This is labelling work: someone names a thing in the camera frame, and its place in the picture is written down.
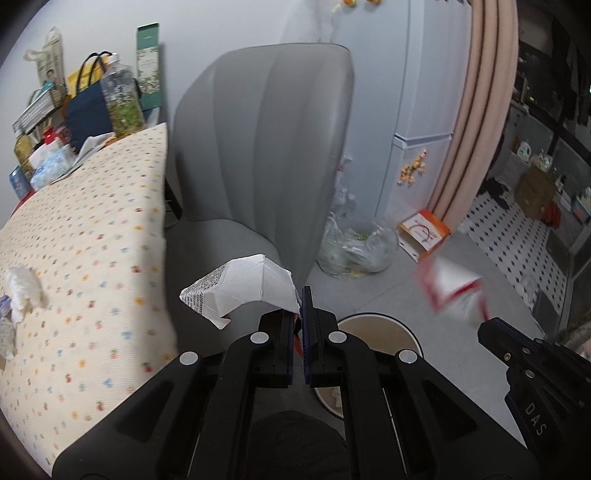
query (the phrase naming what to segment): patterned tablecloth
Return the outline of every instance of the patterned tablecloth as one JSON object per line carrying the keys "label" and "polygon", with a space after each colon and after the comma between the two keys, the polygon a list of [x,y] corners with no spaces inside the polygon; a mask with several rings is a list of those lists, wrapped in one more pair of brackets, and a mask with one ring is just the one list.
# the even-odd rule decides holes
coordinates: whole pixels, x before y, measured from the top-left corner
{"label": "patterned tablecloth", "polygon": [[166,125],[95,154],[0,231],[7,268],[35,269],[45,309],[17,328],[0,407],[48,472],[68,445],[176,356],[164,295]]}

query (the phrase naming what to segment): refrigerator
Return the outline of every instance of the refrigerator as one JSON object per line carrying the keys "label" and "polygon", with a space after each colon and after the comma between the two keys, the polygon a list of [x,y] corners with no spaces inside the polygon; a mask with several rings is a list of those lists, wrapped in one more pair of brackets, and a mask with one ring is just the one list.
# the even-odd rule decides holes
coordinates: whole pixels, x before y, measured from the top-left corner
{"label": "refrigerator", "polygon": [[[396,225],[427,206],[462,100],[471,26],[462,0],[358,2],[342,12],[334,42],[355,68],[344,177],[358,216]],[[399,185],[423,150],[425,172]]]}

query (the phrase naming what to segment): yellow bag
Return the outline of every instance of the yellow bag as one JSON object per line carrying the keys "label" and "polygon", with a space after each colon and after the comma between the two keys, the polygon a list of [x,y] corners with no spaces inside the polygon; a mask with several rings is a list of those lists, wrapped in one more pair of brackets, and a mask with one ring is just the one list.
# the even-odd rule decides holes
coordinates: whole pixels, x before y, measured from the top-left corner
{"label": "yellow bag", "polygon": [[[109,55],[104,54],[100,57],[103,62],[106,63],[106,59],[109,58]],[[96,58],[93,58],[92,61],[87,61],[81,68],[82,73],[80,75],[80,91],[84,90],[89,85],[92,85],[94,82],[97,82],[103,76],[103,70],[100,68],[98,62],[94,64],[95,68],[92,70],[92,77],[90,76],[90,69],[92,68],[95,59]],[[79,73],[80,69],[68,75],[68,87],[70,89],[70,95],[72,98],[76,96],[76,81],[78,80]]]}

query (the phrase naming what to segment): pink curtain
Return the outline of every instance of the pink curtain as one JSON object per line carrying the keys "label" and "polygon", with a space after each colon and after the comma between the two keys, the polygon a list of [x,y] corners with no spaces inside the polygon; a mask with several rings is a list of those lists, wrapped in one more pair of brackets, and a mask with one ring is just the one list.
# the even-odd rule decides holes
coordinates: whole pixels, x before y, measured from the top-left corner
{"label": "pink curtain", "polygon": [[468,213],[501,137],[517,71],[515,0],[472,1],[466,87],[428,209],[451,230]]}

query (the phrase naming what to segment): metal bolt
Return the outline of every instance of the metal bolt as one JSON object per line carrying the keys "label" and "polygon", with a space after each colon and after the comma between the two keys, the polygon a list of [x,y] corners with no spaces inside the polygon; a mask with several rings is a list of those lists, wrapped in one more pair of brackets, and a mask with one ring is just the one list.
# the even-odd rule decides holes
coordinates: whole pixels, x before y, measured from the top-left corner
{"label": "metal bolt", "polygon": [[199,356],[195,352],[182,353],[178,358],[178,361],[183,365],[193,365],[197,360],[199,360]]}
{"label": "metal bolt", "polygon": [[399,357],[400,361],[404,362],[405,364],[413,364],[414,362],[417,361],[418,355],[416,352],[414,352],[412,350],[402,350],[398,354],[398,357]]}
{"label": "metal bolt", "polygon": [[251,335],[251,342],[260,345],[266,343],[269,339],[269,335],[266,332],[255,332]]}
{"label": "metal bolt", "polygon": [[345,332],[338,330],[329,333],[329,340],[333,343],[343,343],[347,339]]}

